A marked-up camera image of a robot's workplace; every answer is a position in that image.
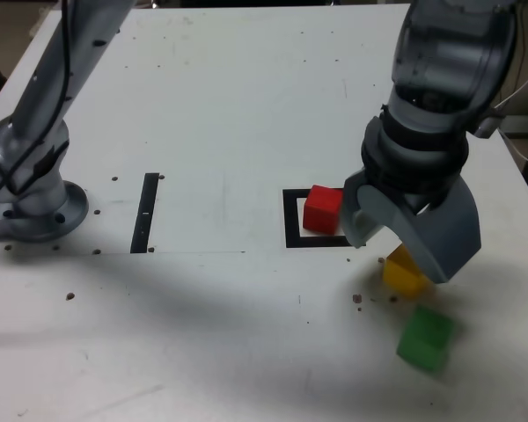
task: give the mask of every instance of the cable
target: cable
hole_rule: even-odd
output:
[[[511,93],[507,98],[505,98],[503,101],[501,101],[499,104],[497,104],[495,106],[495,110],[498,109],[500,106],[502,106],[504,103],[506,103],[507,101],[509,101],[511,98],[513,98],[515,95],[517,95],[521,90],[523,90],[526,85],[528,84],[528,79],[526,80],[526,82],[524,82],[522,84],[522,86],[520,88],[518,88],[516,91],[514,91],[513,93]]]
[[[522,158],[523,160],[525,160],[525,161],[528,163],[528,158],[526,158],[526,157],[524,156],[524,154],[518,150],[518,148],[514,145],[514,142],[511,141],[510,138],[509,138],[507,135],[504,134],[504,132],[502,131],[502,129],[498,128],[498,129],[496,129],[496,130],[499,132],[499,134],[502,136],[502,138],[503,138],[506,142],[509,143],[509,145],[512,147],[512,149],[514,150],[514,152],[516,152],[517,155],[518,155],[520,158]]]
[[[520,6],[520,35],[522,38],[522,54],[520,55],[520,63],[518,64],[517,78],[514,82],[514,91],[518,87],[518,82],[520,81],[520,73],[522,72],[522,66],[524,64],[524,59],[526,58],[526,31],[524,29],[524,7],[528,4],[528,0],[522,2]]]
[[[6,184],[10,184],[12,176],[19,169],[21,164],[23,164],[24,161],[37,149],[37,147],[43,143],[43,140],[48,135],[51,128],[55,124],[57,118],[59,117],[59,114],[61,113],[62,105],[64,104],[64,99],[66,98],[67,90],[69,89],[69,80],[70,80],[70,35],[69,35],[68,8],[69,8],[68,0],[62,0],[61,27],[62,27],[62,56],[64,59],[64,76],[62,80],[61,96],[59,97],[59,100],[57,101],[55,110],[53,114],[51,115],[51,119],[49,120],[48,124],[45,126],[43,131],[41,132],[40,136],[35,141],[33,141],[33,143],[29,146],[29,148],[27,148],[23,152],[23,154],[18,158],[18,161],[14,163],[14,165],[6,172],[6,174],[0,180],[0,190],[4,186],[6,186]],[[14,195],[18,195],[24,192],[24,190],[26,190],[29,187],[26,185],[27,183],[25,183],[22,186],[22,189],[20,189],[19,191],[12,192],[12,193]]]

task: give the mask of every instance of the green cube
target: green cube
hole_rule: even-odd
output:
[[[450,318],[419,305],[401,335],[397,354],[411,365],[437,372],[444,366],[453,332]]]

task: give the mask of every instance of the black tape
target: black tape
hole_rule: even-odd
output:
[[[350,244],[345,236],[300,236],[297,199],[307,198],[310,189],[283,189],[283,225],[286,248],[342,248]]]
[[[135,220],[133,240],[131,240],[131,253],[147,253],[149,245],[150,224],[155,211],[157,199],[158,173],[145,173],[141,200]]]

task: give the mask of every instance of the white table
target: white table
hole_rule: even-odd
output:
[[[282,189],[361,167],[406,10],[131,13],[66,118],[62,174],[91,212],[58,242],[0,244],[0,422],[528,421],[528,189],[497,135],[470,138],[462,173],[483,247],[429,299],[461,325],[439,377],[395,355],[412,305],[379,286],[393,233],[285,248]],[[155,252],[130,254],[146,172],[165,175]]]

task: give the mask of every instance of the red cube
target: red cube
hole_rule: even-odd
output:
[[[338,229],[342,205],[342,191],[313,185],[305,200],[303,227],[326,235],[333,235]]]

